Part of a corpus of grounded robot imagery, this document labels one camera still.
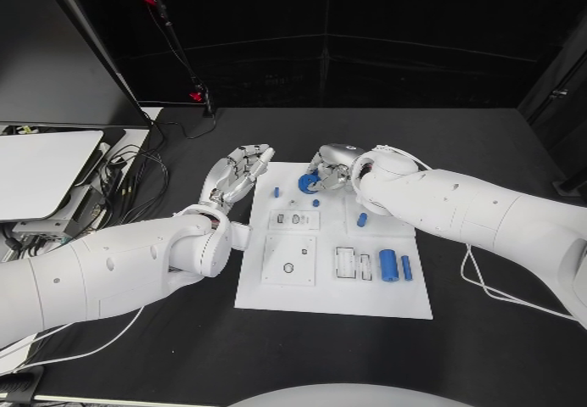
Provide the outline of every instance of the black tabletop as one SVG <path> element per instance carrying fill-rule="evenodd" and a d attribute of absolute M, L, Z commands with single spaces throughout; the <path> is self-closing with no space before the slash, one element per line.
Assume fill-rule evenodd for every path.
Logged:
<path fill-rule="evenodd" d="M 211 125 L 198 109 L 165 109 L 189 134 Z M 545 198 L 561 178 L 514 109 L 221 109 L 215 131 L 185 140 L 165 125 L 169 192 L 150 217 L 198 202 L 215 161 L 268 143 L 276 161 L 309 162 L 320 145 L 390 144 L 430 166 Z M 160 188 L 157 167 L 141 197 Z M 252 194 L 229 213 L 247 222 Z M 587 332 L 580 325 L 490 299 L 459 275 L 465 247 L 418 232 L 433 321 L 235 309 L 242 253 L 221 275 L 152 304 L 97 355 L 49 365 L 39 394 L 166 403 L 232 404 L 284 387 L 355 382 L 405 387 L 477 407 L 583 405 Z M 476 252 L 486 283 L 552 309 L 558 300 L 509 260 Z M 75 324 L 42 358 L 100 347 L 133 314 Z"/>

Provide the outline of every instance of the robotic hand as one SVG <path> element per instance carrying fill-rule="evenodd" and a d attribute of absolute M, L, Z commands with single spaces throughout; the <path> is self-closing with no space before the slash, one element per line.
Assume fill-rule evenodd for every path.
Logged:
<path fill-rule="evenodd" d="M 450 171 L 421 170 L 417 162 L 388 146 L 365 153 L 330 144 L 307 171 L 320 177 L 322 166 L 326 178 L 322 183 L 300 180 L 300 189 L 313 193 L 351 184 L 358 202 L 374 213 L 516 262 L 541 278 L 587 328 L 587 208 Z"/>
<path fill-rule="evenodd" d="M 267 144 L 238 148 L 214 166 L 201 204 L 173 218 L 110 227 L 48 254 L 0 264 L 0 348 L 69 322 L 121 315 L 215 277 L 250 227 L 227 213 L 265 172 Z"/>

